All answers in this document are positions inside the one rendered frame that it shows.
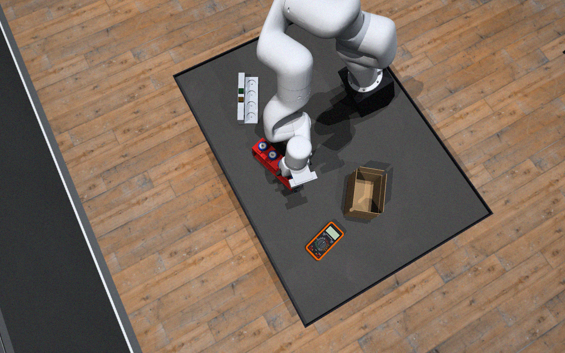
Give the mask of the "brown cardboard box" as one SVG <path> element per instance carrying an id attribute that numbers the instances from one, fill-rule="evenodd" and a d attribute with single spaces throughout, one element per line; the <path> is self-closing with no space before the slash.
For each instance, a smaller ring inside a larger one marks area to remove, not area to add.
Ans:
<path id="1" fill-rule="evenodd" d="M 383 172 L 359 167 L 348 177 L 344 215 L 371 220 L 383 213 L 386 187 Z"/>

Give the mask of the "orange digital multimeter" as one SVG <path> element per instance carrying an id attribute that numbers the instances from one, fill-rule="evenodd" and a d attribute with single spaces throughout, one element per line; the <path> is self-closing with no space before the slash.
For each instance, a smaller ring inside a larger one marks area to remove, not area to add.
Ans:
<path id="1" fill-rule="evenodd" d="M 343 231 L 335 223 L 330 222 L 305 246 L 305 250 L 319 261 L 343 235 Z"/>

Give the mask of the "red tube rack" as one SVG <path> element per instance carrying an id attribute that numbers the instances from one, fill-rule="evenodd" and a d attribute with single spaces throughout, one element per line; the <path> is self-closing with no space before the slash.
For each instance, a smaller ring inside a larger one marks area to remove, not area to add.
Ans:
<path id="1" fill-rule="evenodd" d="M 267 144 L 267 150 L 265 151 L 260 151 L 258 149 L 258 144 L 260 142 L 265 142 Z M 261 162 L 273 175 L 276 176 L 276 172 L 278 170 L 280 170 L 280 168 L 278 167 L 278 162 L 280 161 L 280 159 L 284 158 L 283 155 L 281 155 L 276 149 L 274 149 L 264 138 L 261 138 L 259 142 L 257 142 L 257 144 L 255 144 L 253 147 L 253 155 L 255 158 L 258 159 L 259 162 Z M 268 158 L 268 154 L 269 151 L 275 151 L 277 153 L 277 158 L 272 161 L 271 159 Z M 285 186 L 292 191 L 292 188 L 290 187 L 289 183 L 288 183 L 288 179 L 287 177 L 283 177 L 283 176 L 276 176 L 283 184 L 285 184 Z"/>

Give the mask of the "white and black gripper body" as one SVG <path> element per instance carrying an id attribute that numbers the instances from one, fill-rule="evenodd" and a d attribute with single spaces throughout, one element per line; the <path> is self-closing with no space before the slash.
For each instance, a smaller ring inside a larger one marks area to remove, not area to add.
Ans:
<path id="1" fill-rule="evenodd" d="M 284 158 L 285 158 L 285 157 L 284 157 Z M 281 175 L 282 175 L 283 177 L 287 177 L 287 176 L 292 175 L 292 174 L 291 174 L 290 169 L 285 165 L 285 160 L 284 160 L 284 158 L 282 158 L 282 159 L 280 160 L 279 168 L 281 169 Z M 308 164 L 308 168 L 309 168 L 309 159 L 308 159 L 307 164 Z"/>

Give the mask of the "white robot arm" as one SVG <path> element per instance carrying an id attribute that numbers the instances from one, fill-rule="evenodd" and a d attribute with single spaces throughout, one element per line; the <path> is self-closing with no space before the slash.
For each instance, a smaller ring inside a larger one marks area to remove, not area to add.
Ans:
<path id="1" fill-rule="evenodd" d="M 346 63 L 348 83 L 360 93 L 374 90 L 383 69 L 397 51 L 395 23 L 361 10 L 360 0 L 274 0 L 262 27 L 257 58 L 277 74 L 278 92 L 264 109 L 265 137 L 272 143 L 288 141 L 285 165 L 292 188 L 317 180 L 310 172 L 311 119 L 295 113 L 310 98 L 313 58 L 301 43 L 285 34 L 294 23 L 312 35 L 336 38 L 336 51 Z"/>

